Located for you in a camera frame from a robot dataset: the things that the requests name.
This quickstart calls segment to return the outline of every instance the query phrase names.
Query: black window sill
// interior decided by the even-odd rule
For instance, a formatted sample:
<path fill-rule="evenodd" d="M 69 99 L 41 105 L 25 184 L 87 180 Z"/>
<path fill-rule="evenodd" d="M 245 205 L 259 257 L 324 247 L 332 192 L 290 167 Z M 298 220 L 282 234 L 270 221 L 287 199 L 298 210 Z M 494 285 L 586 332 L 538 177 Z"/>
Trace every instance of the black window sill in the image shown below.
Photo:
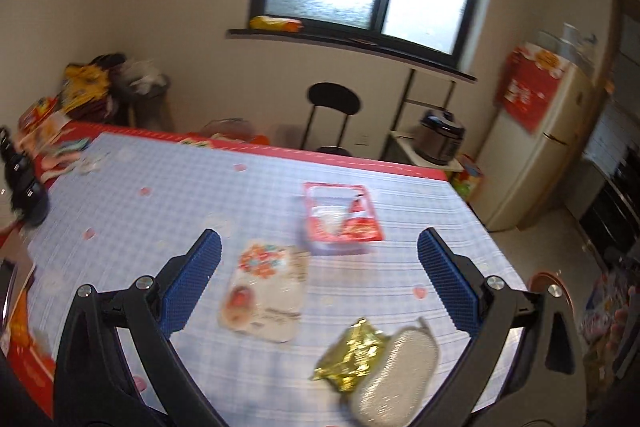
<path fill-rule="evenodd" d="M 451 66 L 445 66 L 427 60 L 426 58 L 418 57 L 418 55 L 401 52 L 392 48 L 387 48 L 372 42 L 363 41 L 356 38 L 336 38 L 327 37 L 324 35 L 314 35 L 310 33 L 290 33 L 290 32 L 272 32 L 266 30 L 251 30 L 251 29 L 231 29 L 226 31 L 226 37 L 229 39 L 263 39 L 263 40 L 276 40 L 276 41 L 289 41 L 289 42 L 301 42 L 303 44 L 316 44 L 318 46 L 327 46 L 330 48 L 340 48 L 343 50 L 351 50 L 355 52 L 366 53 L 370 55 L 377 55 L 379 57 L 392 58 L 405 64 L 417 68 L 424 68 L 426 70 L 436 71 L 437 73 L 444 73 L 452 76 L 458 80 L 465 82 L 471 82 L 475 84 L 477 79 L 470 74 L 458 71 Z"/>

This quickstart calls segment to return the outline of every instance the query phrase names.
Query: metal screw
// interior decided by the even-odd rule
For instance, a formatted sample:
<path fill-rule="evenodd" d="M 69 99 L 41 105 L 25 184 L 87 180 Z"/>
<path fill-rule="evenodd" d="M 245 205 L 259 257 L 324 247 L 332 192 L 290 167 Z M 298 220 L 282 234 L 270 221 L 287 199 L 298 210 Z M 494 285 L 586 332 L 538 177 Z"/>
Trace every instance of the metal screw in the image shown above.
<path fill-rule="evenodd" d="M 487 277 L 486 283 L 489 285 L 489 288 L 493 288 L 494 290 L 501 290 L 504 288 L 504 280 L 497 275 Z"/>
<path fill-rule="evenodd" d="M 154 283 L 153 277 L 149 277 L 148 275 L 143 275 L 140 279 L 136 281 L 136 288 L 139 290 L 148 290 Z"/>
<path fill-rule="evenodd" d="M 552 284 L 551 286 L 549 286 L 549 288 L 546 289 L 546 291 L 551 293 L 551 295 L 553 295 L 554 297 L 562 297 L 563 293 L 562 288 L 557 284 Z"/>
<path fill-rule="evenodd" d="M 88 297 L 89 295 L 91 295 L 91 286 L 89 286 L 88 284 L 83 284 L 82 286 L 80 286 L 78 288 L 78 291 L 76 293 L 78 293 L 78 297 Z"/>

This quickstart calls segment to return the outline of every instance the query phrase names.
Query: white refrigerator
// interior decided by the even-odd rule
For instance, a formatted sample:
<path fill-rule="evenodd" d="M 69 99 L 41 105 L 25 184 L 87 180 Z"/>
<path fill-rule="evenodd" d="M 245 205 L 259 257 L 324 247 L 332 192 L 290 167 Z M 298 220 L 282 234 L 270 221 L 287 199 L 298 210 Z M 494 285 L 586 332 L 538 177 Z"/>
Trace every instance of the white refrigerator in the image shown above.
<path fill-rule="evenodd" d="M 577 139 L 592 93 L 590 78 L 571 64 L 533 134 L 500 110 L 478 156 L 484 180 L 470 202 L 489 232 L 516 227 L 552 183 Z"/>

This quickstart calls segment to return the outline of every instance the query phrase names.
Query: tiled wall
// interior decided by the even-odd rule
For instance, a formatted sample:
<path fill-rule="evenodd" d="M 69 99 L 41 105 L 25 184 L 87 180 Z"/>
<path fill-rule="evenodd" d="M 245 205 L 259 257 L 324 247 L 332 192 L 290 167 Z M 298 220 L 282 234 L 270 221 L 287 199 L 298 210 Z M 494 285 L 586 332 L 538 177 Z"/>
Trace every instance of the tiled wall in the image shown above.
<path fill-rule="evenodd" d="M 612 176 L 626 155 L 626 147 L 638 149 L 639 144 L 640 126 L 609 100 L 591 134 L 584 156 Z"/>

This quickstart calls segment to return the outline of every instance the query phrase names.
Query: checkered tablecloth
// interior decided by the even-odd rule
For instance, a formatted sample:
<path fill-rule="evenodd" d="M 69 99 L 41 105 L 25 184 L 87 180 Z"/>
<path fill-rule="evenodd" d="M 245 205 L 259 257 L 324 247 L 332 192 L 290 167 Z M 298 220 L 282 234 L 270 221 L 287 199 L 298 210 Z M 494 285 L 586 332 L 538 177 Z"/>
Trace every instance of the checkered tablecloth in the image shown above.
<path fill-rule="evenodd" d="M 29 247 L 38 267 L 29 295 L 30 327 L 47 333 L 56 353 L 79 285 L 126 288 L 186 253 L 203 229 L 215 229 L 222 237 L 222 262 L 189 324 L 171 341 L 232 427 L 353 425 L 329 384 L 309 377 L 327 347 L 359 317 L 388 334 L 425 317 L 440 346 L 425 402 L 433 396 L 468 335 L 456 330 L 418 262 L 415 243 L 425 227 L 435 227 L 453 252 L 470 257 L 485 276 L 498 274 L 524 288 L 443 181 L 108 133 L 84 152 L 105 154 L 99 171 L 72 172 L 50 190 L 50 215 Z M 312 256 L 306 304 L 292 341 L 273 344 L 221 327 L 220 303 L 249 240 L 305 246 L 304 182 L 365 185 L 385 240 L 362 255 Z M 417 287 L 426 289 L 424 298 L 416 296 Z M 120 336 L 132 373 L 145 377 L 127 331 Z M 511 331 L 477 408 L 495 400 L 518 339 L 519 332 Z M 161 409 L 151 388 L 143 397 Z"/>

